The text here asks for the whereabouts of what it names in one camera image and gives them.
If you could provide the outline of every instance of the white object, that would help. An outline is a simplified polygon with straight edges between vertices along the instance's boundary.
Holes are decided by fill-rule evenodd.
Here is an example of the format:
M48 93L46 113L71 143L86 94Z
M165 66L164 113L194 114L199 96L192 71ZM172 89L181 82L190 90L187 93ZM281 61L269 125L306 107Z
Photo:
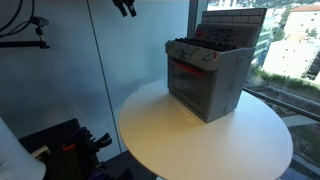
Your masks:
M132 155L167 180L277 179L293 153L279 116L245 92L233 112L206 124L157 81L127 98L119 128Z
M0 179L43 179L46 167L19 143L0 117Z

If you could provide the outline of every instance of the oven window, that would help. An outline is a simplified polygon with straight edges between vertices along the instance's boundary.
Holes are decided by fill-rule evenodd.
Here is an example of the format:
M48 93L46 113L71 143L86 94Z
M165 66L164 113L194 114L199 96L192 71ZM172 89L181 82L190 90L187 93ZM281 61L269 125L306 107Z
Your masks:
M185 96L200 104L202 88L204 84L204 72L190 66L173 63L173 86Z

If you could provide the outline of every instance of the stove knob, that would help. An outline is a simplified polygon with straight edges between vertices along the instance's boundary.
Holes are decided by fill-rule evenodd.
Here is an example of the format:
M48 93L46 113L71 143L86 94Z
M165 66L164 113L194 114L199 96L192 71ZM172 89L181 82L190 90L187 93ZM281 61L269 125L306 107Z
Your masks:
M192 55L193 51L194 51L194 48L190 47L190 46L185 46L183 48L183 52L184 52L185 55Z
M212 51L208 51L208 52L206 53L206 55L203 56L202 61L208 62L208 61L212 60L213 57L214 57L214 55L213 55Z
M171 48L173 46L173 41L167 41L165 44L166 48Z

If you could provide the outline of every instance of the red handle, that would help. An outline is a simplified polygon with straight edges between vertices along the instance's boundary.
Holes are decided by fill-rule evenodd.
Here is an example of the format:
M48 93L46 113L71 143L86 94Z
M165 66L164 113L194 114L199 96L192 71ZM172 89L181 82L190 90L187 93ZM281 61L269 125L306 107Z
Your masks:
M75 144L71 144L71 145L68 145L68 146L63 145L63 146L62 146L62 150L63 150L64 152L68 152L68 151L73 150L75 147L76 147Z
M194 75L197 75L197 76L204 76L204 72L203 71L193 69L192 67L184 65L184 64L179 63L177 61L173 61L173 64L176 65L176 66L179 66L181 69L183 69L185 71L188 71L191 74L194 74Z

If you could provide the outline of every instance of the tree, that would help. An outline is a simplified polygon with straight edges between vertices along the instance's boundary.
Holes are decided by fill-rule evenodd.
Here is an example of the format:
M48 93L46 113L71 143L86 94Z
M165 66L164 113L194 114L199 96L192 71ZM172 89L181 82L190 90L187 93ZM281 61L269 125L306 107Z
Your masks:
M255 0L252 4L253 7L279 8L283 6L290 6L292 3L313 4L318 1L319 0Z
M280 20L280 25L284 25L286 24L287 20L288 20L288 17L290 15L290 10L291 9L286 9L286 11L284 11L282 14L281 14L281 20Z
M318 35L318 32L317 32L317 29L316 28L313 28L310 33L308 33L308 36L310 37L317 37Z
M284 35L285 33L282 28L277 29L273 36L273 42L282 40L284 38Z

